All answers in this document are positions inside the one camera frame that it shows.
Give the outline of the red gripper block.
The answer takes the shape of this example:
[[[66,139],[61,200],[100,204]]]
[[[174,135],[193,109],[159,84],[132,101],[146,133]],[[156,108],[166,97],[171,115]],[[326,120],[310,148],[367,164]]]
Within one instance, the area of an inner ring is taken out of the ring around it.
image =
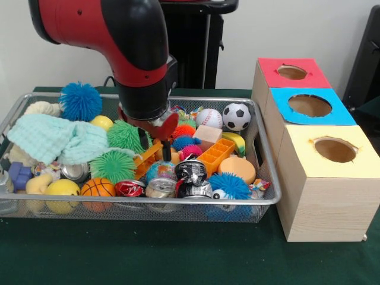
[[[142,148],[146,151],[149,148],[148,135],[146,131],[150,134],[152,138],[157,138],[163,141],[163,160],[170,162],[172,159],[170,141],[169,137],[173,134],[175,128],[178,125],[179,115],[167,109],[163,116],[154,119],[152,121],[139,121],[132,119],[124,113],[121,107],[118,107],[119,118],[138,127],[138,135],[140,138],[140,144]]]

